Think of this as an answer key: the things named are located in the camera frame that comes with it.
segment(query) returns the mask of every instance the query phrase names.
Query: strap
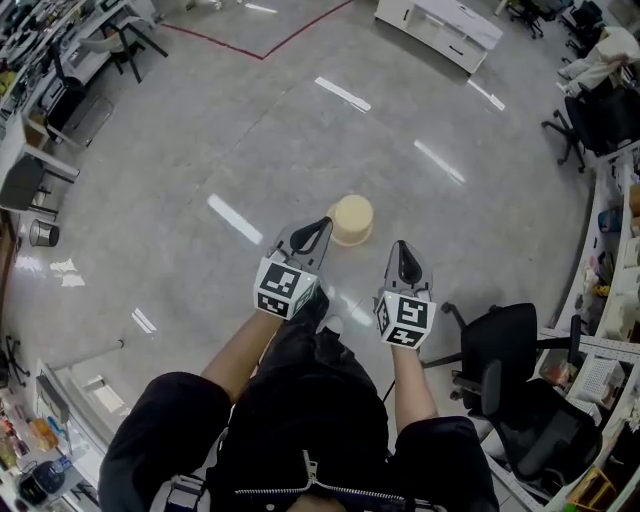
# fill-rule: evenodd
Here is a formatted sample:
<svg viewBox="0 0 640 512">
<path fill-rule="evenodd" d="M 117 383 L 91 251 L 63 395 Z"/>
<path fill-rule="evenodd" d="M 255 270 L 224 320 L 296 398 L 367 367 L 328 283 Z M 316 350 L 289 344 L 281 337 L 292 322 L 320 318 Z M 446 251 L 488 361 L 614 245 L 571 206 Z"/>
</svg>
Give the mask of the strap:
<svg viewBox="0 0 640 512">
<path fill-rule="evenodd" d="M 196 512 L 204 491 L 204 480 L 193 476 L 178 475 L 171 484 L 164 512 Z"/>
</svg>

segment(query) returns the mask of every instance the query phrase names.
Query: white tv stand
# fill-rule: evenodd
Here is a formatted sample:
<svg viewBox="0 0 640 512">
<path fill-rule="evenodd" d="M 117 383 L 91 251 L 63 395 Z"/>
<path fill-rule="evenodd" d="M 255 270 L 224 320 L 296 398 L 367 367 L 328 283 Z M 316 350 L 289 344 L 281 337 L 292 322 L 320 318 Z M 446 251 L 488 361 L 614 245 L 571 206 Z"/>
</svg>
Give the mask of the white tv stand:
<svg viewBox="0 0 640 512">
<path fill-rule="evenodd" d="M 456 0 L 380 0 L 376 18 L 474 73 L 502 31 Z"/>
</svg>

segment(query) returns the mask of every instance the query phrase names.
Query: box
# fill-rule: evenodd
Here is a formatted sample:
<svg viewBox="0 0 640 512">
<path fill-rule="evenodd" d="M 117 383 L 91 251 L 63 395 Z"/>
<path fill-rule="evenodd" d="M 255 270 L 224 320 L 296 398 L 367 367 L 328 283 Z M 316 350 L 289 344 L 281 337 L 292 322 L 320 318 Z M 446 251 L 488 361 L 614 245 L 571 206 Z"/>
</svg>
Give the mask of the box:
<svg viewBox="0 0 640 512">
<path fill-rule="evenodd" d="M 572 391 L 580 400 L 611 409 L 623 383 L 624 370 L 618 361 L 596 357 L 581 368 Z"/>
<path fill-rule="evenodd" d="M 640 237 L 632 238 L 624 249 L 624 268 L 640 265 Z"/>
<path fill-rule="evenodd" d="M 640 216 L 640 185 L 631 185 L 629 189 L 629 208 L 634 217 Z"/>
</svg>

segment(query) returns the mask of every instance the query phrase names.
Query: chair armrest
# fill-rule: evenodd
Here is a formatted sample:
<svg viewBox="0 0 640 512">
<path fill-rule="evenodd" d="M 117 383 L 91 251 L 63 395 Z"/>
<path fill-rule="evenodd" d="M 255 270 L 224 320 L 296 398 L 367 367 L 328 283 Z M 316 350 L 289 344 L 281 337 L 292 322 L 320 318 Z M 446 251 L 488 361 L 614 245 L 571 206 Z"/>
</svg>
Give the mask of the chair armrest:
<svg viewBox="0 0 640 512">
<path fill-rule="evenodd" d="M 482 414 L 492 416 L 500 408 L 500 393 L 502 392 L 502 363 L 499 359 L 491 361 L 482 373 L 480 387 L 480 403 Z"/>
<path fill-rule="evenodd" d="M 582 82 L 578 82 L 580 86 L 580 93 L 576 96 L 577 100 L 584 100 L 585 103 L 591 103 L 593 101 L 593 94 L 591 94 L 591 89 L 589 89 Z"/>
<path fill-rule="evenodd" d="M 569 335 L 569 356 L 568 360 L 573 366 L 578 366 L 581 363 L 580 357 L 580 335 L 581 335 L 582 320 L 580 315 L 573 315 L 571 317 L 571 334 Z"/>
</svg>

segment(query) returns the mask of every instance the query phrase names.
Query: office chair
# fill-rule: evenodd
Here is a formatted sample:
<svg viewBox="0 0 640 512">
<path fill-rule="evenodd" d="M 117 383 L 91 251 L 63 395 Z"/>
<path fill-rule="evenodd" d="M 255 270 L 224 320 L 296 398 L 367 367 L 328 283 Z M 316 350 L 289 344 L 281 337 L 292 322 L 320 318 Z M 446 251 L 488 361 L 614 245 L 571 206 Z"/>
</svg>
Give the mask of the office chair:
<svg viewBox="0 0 640 512">
<path fill-rule="evenodd" d="M 607 83 L 605 81 L 601 86 L 607 87 Z M 640 96 L 625 87 L 616 87 L 604 96 L 596 90 L 589 91 L 582 84 L 580 87 L 582 92 L 576 98 L 566 96 L 564 99 L 571 126 L 559 110 L 553 112 L 553 117 L 559 119 L 561 125 L 552 121 L 543 121 L 541 125 L 553 128 L 566 139 L 564 155 L 558 159 L 558 165 L 567 161 L 573 149 L 580 160 L 578 171 L 582 173 L 586 165 L 580 143 L 601 156 L 620 149 L 621 143 L 625 143 L 624 147 L 640 138 Z"/>
<path fill-rule="evenodd" d="M 42 180 L 45 175 L 50 175 L 66 183 L 73 184 L 73 180 L 66 176 L 46 169 L 41 160 L 28 154 L 22 155 L 20 160 L 9 169 L 2 183 L 2 188 L 0 188 L 0 206 L 12 210 L 32 210 L 47 213 L 55 218 L 58 214 L 57 210 L 33 204 L 33 198 L 38 192 L 45 195 L 50 193 L 42 187 Z"/>
<path fill-rule="evenodd" d="M 117 25 L 107 23 L 103 27 L 104 39 L 81 39 L 80 46 L 87 48 L 93 53 L 110 52 L 113 55 L 113 61 L 116 65 L 116 68 L 118 69 L 118 73 L 120 73 L 121 75 L 123 71 L 120 62 L 118 62 L 117 54 L 124 52 L 127 60 L 129 61 L 129 65 L 131 66 L 131 71 L 133 71 L 133 74 L 136 77 L 136 81 L 140 83 L 142 82 L 142 78 L 140 78 L 140 72 L 138 71 L 138 67 L 133 60 L 133 52 L 131 51 L 131 47 L 134 43 L 141 48 L 144 48 L 144 46 L 142 46 L 142 44 L 140 43 L 140 41 L 144 41 L 145 44 L 148 44 L 164 58 L 167 58 L 169 56 L 167 52 L 160 48 L 156 43 L 154 43 L 151 39 L 144 35 L 144 33 L 138 27 L 136 27 L 136 25 L 146 23 L 146 21 L 144 21 L 142 18 L 138 18 L 137 16 L 128 16 Z M 110 36 L 107 35 L 104 28 L 113 30 L 113 34 Z M 127 37 L 125 31 L 130 32 L 129 37 Z"/>
<path fill-rule="evenodd" d="M 78 107 L 85 102 L 89 93 L 81 80 L 74 76 L 67 76 L 64 74 L 62 62 L 60 61 L 60 51 L 55 44 L 50 45 L 49 54 L 53 60 L 57 79 L 51 82 L 45 93 L 38 101 L 39 106 L 46 112 L 44 127 L 52 140 L 57 141 L 58 139 L 62 139 L 73 146 L 81 146 L 81 144 L 62 133 L 62 130 L 74 116 Z M 113 112 L 113 104 L 104 96 L 99 95 L 97 95 L 84 109 L 81 116 L 77 116 L 78 118 L 74 119 L 74 123 L 72 125 L 74 129 L 79 126 L 82 120 L 101 99 L 107 103 L 108 113 L 98 126 L 96 130 L 97 133 Z M 94 136 L 95 133 L 88 137 L 82 145 L 89 146 Z"/>
<path fill-rule="evenodd" d="M 6 353 L 0 348 L 0 389 L 9 386 L 12 371 L 18 384 L 24 388 L 27 384 L 22 380 L 22 376 L 31 377 L 31 372 L 24 370 L 16 360 L 16 348 L 20 346 L 20 340 L 14 340 L 11 336 L 7 336 L 6 342 Z"/>
<path fill-rule="evenodd" d="M 553 21 L 573 0 L 519 0 L 519 8 L 507 4 L 511 21 L 522 21 L 531 31 L 531 38 L 544 37 L 538 20 Z"/>
<path fill-rule="evenodd" d="M 452 313 L 460 326 L 461 352 L 423 367 L 462 362 L 453 380 L 461 390 L 452 398 L 462 398 L 470 416 L 493 425 L 518 480 L 547 487 L 578 478 L 600 452 L 602 435 L 593 419 L 551 384 L 529 379 L 540 349 L 568 349 L 569 362 L 580 364 L 580 317 L 572 318 L 569 337 L 537 340 L 533 304 L 493 306 L 468 325 L 453 304 L 444 303 L 442 311 Z"/>
<path fill-rule="evenodd" d="M 576 37 L 578 42 L 569 39 L 565 46 L 572 48 L 579 58 L 584 58 L 591 51 L 600 39 L 604 21 L 602 20 L 602 10 L 591 0 L 585 0 L 579 8 L 573 8 L 570 12 L 575 25 L 569 23 L 562 16 L 560 23 L 567 27 Z"/>
</svg>

